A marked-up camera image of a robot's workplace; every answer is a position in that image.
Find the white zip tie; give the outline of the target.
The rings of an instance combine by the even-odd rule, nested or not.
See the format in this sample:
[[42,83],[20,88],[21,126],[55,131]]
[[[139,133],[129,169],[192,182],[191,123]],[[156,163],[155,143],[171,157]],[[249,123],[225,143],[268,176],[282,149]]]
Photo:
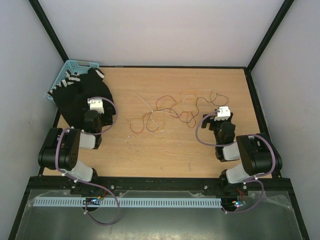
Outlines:
[[155,131],[158,131],[160,130],[162,134],[164,134],[164,129],[155,122],[155,120],[153,119],[152,115],[154,113],[154,110],[152,109],[152,107],[137,93],[137,92],[134,92],[134,94],[150,109],[150,115],[149,115],[149,118],[151,119],[151,121],[157,126],[156,130],[150,130],[151,133],[153,133],[155,136],[157,134],[155,134]]

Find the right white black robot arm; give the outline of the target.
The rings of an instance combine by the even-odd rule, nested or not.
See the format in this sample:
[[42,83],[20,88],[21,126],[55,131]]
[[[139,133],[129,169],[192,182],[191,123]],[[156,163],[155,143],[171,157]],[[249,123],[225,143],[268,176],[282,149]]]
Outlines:
[[[233,113],[222,113],[216,109],[212,114],[203,115],[195,130],[196,139],[203,145],[215,148],[215,156],[220,162],[240,160],[234,167],[225,169],[219,176],[218,189],[225,195],[246,181],[258,180],[268,175],[278,176],[283,161],[266,133],[236,136],[236,125],[232,123]],[[199,128],[213,132],[215,143],[200,140]]]

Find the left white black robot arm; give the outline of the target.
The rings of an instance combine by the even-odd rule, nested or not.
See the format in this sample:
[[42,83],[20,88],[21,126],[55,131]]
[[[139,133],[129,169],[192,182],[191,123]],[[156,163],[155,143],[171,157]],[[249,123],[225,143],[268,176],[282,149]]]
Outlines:
[[42,168],[57,170],[62,176],[71,177],[74,182],[83,181],[82,188],[89,194],[96,193],[100,181],[94,178],[96,171],[79,160],[79,149],[99,148],[104,126],[113,124],[116,114],[114,107],[90,107],[84,113],[84,126],[72,127],[64,131],[52,127],[38,154],[38,164]]

